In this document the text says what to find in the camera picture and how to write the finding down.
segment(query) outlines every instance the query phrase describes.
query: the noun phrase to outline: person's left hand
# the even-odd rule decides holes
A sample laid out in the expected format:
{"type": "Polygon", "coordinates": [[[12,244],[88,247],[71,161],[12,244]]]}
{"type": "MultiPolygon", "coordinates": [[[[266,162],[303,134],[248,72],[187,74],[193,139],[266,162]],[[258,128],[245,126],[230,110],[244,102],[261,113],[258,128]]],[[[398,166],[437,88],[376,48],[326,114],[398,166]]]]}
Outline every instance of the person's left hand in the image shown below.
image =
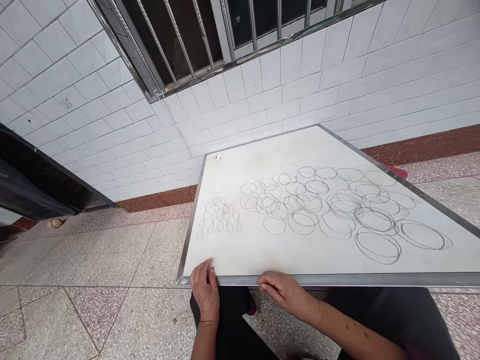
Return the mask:
{"type": "Polygon", "coordinates": [[[190,284],[193,297],[200,308],[201,323],[218,323],[220,315],[220,296],[214,269],[209,271],[208,259],[193,269],[190,284]]]}

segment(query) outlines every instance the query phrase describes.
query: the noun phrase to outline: hand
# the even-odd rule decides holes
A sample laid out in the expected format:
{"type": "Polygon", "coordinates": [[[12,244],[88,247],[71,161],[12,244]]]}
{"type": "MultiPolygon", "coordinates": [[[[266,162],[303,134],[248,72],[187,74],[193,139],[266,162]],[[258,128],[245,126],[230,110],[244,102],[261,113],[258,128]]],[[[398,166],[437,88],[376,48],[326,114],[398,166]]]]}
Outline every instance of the hand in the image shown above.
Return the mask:
{"type": "Polygon", "coordinates": [[[260,291],[298,320],[314,327],[320,323],[324,303],[302,289],[295,279],[282,272],[266,271],[256,281],[260,291]]]}
{"type": "Polygon", "coordinates": [[[190,284],[193,297],[200,308],[201,323],[218,323],[220,315],[220,296],[217,279],[208,259],[193,269],[190,284]]]}

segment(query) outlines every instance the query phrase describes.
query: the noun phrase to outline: dark pants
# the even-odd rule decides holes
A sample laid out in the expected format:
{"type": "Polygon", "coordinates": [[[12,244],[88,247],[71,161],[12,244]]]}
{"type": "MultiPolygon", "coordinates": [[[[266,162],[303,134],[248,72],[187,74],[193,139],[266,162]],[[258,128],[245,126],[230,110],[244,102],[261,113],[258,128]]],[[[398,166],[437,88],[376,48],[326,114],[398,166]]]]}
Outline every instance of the dark pants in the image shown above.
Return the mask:
{"type": "MultiPolygon", "coordinates": [[[[218,291],[220,319],[216,360],[277,359],[242,318],[250,306],[249,290],[246,287],[219,286],[218,291]]],[[[332,287],[325,301],[409,352],[411,348],[419,350],[420,359],[459,359],[447,326],[426,288],[332,287]]],[[[190,307],[198,327],[200,310],[193,295],[190,307]]],[[[351,357],[342,351],[338,359],[351,357]]]]}

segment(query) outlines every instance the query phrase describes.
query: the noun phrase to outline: forearm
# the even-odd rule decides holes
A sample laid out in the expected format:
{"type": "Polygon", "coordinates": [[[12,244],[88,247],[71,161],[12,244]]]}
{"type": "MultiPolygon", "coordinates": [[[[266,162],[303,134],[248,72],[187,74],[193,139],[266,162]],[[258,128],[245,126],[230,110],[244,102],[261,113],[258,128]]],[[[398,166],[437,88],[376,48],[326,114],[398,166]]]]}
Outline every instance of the forearm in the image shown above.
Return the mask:
{"type": "Polygon", "coordinates": [[[404,351],[399,346],[354,321],[326,302],[323,303],[320,321],[313,327],[336,342],[355,360],[402,360],[406,358],[404,351]]]}
{"type": "Polygon", "coordinates": [[[191,360],[215,360],[215,341],[217,338],[217,322],[202,322],[196,330],[191,360]]]}

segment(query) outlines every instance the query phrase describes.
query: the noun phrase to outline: whiteboard frame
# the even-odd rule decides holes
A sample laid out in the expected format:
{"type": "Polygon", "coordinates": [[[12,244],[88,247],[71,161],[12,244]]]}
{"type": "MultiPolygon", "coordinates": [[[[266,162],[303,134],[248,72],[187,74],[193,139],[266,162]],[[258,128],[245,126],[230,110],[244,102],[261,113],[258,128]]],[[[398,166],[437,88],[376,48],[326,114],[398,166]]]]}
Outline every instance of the whiteboard frame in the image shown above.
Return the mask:
{"type": "MultiPolygon", "coordinates": [[[[437,200],[425,194],[419,188],[415,187],[407,180],[401,178],[386,166],[382,165],[374,158],[368,156],[366,153],[356,148],[348,141],[342,139],[332,131],[328,130],[320,124],[315,124],[307,127],[300,128],[289,132],[284,132],[279,135],[266,137],[258,141],[251,141],[242,145],[232,146],[229,149],[238,148],[254,142],[261,142],[266,139],[276,138],[285,134],[294,133],[300,130],[319,127],[330,136],[334,137],[342,144],[368,160],[375,165],[378,169],[394,178],[398,183],[405,186],[408,190],[422,198],[425,202],[433,206],[435,209],[442,212],[444,215],[452,219],[461,227],[475,235],[480,241],[480,228],[476,227],[472,223],[465,220],[457,213],[450,210],[448,207],[442,205],[437,200]]],[[[179,286],[189,286],[190,277],[184,276],[185,261],[187,259],[187,253],[189,250],[190,237],[192,233],[192,227],[194,223],[194,217],[197,209],[197,201],[200,194],[202,185],[202,178],[204,175],[205,163],[207,156],[210,154],[218,153],[214,151],[208,153],[203,158],[203,164],[201,167],[200,178],[195,193],[195,201],[193,202],[193,209],[191,211],[190,222],[188,224],[188,230],[186,232],[185,242],[183,244],[183,251],[180,257],[180,265],[178,268],[178,274],[176,278],[176,284],[179,286]]],[[[480,272],[405,272],[405,273],[351,273],[351,274],[307,274],[307,275],[294,275],[296,281],[301,286],[310,287],[332,287],[332,286],[381,286],[381,287],[480,287],[480,272]]],[[[217,276],[217,282],[219,285],[224,286],[249,286],[257,287],[256,281],[258,276],[256,275],[236,275],[236,276],[217,276]]]]}

